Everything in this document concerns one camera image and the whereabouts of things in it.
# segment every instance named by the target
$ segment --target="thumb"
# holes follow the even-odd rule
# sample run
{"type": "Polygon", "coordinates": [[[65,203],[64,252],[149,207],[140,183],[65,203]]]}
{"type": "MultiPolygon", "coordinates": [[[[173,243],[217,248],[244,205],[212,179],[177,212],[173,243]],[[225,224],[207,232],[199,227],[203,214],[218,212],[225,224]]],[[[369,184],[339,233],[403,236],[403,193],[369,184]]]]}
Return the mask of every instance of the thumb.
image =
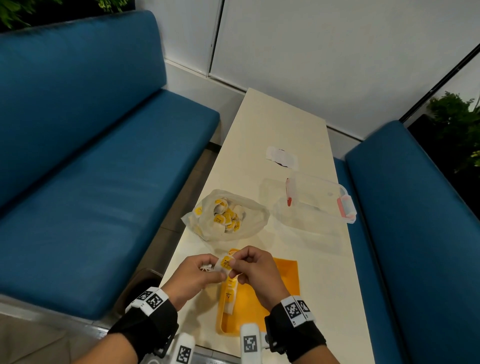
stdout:
{"type": "Polygon", "coordinates": [[[224,272],[204,272],[205,283],[220,283],[227,279],[227,275],[224,272]]]}
{"type": "Polygon", "coordinates": [[[239,273],[245,273],[248,275],[252,268],[252,264],[241,259],[231,259],[229,261],[230,266],[239,273]]]}

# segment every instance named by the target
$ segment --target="black planter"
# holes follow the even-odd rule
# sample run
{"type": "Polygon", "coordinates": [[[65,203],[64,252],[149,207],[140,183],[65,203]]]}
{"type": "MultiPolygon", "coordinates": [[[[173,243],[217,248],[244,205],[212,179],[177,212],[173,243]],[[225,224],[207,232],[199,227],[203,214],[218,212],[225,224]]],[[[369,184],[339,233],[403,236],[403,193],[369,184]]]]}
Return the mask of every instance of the black planter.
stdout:
{"type": "MultiPolygon", "coordinates": [[[[26,12],[21,14],[22,20],[31,26],[61,23],[107,14],[99,7],[98,2],[95,0],[63,0],[63,4],[44,0],[37,2],[35,9],[36,11],[33,14],[26,12]]],[[[123,11],[129,10],[135,10],[135,0],[130,0],[123,8],[123,11]]],[[[11,29],[0,22],[0,33],[10,30],[11,29]]]]}
{"type": "Polygon", "coordinates": [[[427,115],[420,116],[408,127],[408,131],[429,155],[473,213],[480,219],[480,170],[461,170],[455,173],[458,155],[454,146],[438,140],[437,127],[427,115]]]}

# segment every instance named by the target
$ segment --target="clear plastic bag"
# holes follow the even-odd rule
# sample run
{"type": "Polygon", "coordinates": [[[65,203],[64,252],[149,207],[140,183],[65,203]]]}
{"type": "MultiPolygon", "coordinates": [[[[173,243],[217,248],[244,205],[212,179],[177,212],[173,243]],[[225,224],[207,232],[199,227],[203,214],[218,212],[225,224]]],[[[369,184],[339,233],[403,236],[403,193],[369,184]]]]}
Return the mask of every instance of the clear plastic bag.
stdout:
{"type": "Polygon", "coordinates": [[[190,230],[207,242],[228,242],[254,236],[264,228],[269,217],[270,212],[265,206],[249,198],[228,191],[213,190],[181,220],[190,230]],[[220,200],[227,201],[230,207],[235,206],[235,211],[243,212],[236,227],[227,232],[225,232],[227,226],[231,225],[224,225],[222,229],[219,226],[221,224],[215,221],[216,216],[222,215],[215,214],[215,211],[218,211],[220,200]]]}

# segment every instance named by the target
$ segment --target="blue upholstered bench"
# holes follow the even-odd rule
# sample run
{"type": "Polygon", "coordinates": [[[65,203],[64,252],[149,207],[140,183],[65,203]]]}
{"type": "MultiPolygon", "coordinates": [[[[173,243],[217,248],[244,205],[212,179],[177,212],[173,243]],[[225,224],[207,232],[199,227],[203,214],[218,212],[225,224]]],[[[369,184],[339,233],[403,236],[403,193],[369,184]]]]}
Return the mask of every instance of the blue upholstered bench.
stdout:
{"type": "Polygon", "coordinates": [[[335,166],[375,362],[479,363],[479,220],[397,121],[335,166]]]}
{"type": "Polygon", "coordinates": [[[0,293],[113,306],[219,122],[165,84],[150,12],[0,35],[0,293]]]}

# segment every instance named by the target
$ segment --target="paper on table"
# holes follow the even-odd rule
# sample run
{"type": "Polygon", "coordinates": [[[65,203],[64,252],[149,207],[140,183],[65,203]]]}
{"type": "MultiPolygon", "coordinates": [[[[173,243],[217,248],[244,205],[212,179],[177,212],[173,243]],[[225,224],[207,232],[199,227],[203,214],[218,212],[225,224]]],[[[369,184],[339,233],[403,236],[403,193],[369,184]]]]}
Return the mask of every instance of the paper on table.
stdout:
{"type": "Polygon", "coordinates": [[[269,146],[267,148],[266,158],[271,160],[282,167],[291,168],[293,170],[299,170],[299,159],[296,155],[286,152],[283,149],[269,146]]]}

